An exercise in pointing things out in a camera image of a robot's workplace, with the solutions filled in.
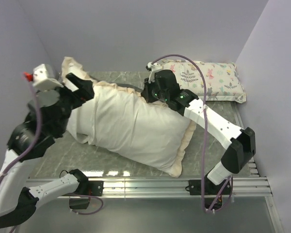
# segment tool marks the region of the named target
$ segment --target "marble tabletop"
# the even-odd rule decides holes
[[[144,78],[148,72],[91,72],[90,75],[98,80],[113,83],[131,84],[143,88]],[[236,124],[234,110],[230,102],[212,101],[207,105]],[[203,148],[204,130],[197,126],[186,154],[182,161],[181,177],[200,177],[201,151]],[[205,172],[212,169],[224,154],[224,148],[211,135],[208,137],[206,149]],[[129,160],[107,149],[80,144],[66,132],[63,138],[56,139],[30,175],[30,178],[57,178],[60,172],[78,168],[89,177],[169,177],[168,174],[156,168]],[[250,170],[245,166],[237,176],[249,176]]]

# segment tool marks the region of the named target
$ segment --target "floral pillow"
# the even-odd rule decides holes
[[[239,81],[239,75],[234,63],[205,63],[195,61],[201,69],[207,88],[206,100],[246,101],[246,94]],[[204,85],[198,70],[189,62],[183,60],[163,60],[164,69],[170,69],[176,76],[182,89],[189,89],[201,99],[204,95]]]

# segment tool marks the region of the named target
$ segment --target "wall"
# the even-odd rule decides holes
[[[139,71],[169,53],[235,61],[267,0],[19,0],[59,68]]]
[[[248,95],[241,116],[256,131],[259,171],[291,233],[291,0],[269,0],[237,64]]]
[[[50,64],[50,59],[19,3],[0,0],[0,168],[6,143],[24,120],[31,98],[21,74],[41,63]]]

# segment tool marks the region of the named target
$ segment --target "red object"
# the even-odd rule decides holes
[[[27,72],[24,72],[24,76],[25,78],[29,81],[29,82],[32,82],[33,81],[33,75],[32,74],[29,74]]]

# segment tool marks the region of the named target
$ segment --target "black wire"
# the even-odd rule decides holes
[[[60,174],[59,174],[59,178],[61,177],[61,175],[62,175],[62,173],[63,173],[64,171],[68,174],[68,171],[67,171],[67,170],[62,170],[62,171],[60,172]]]

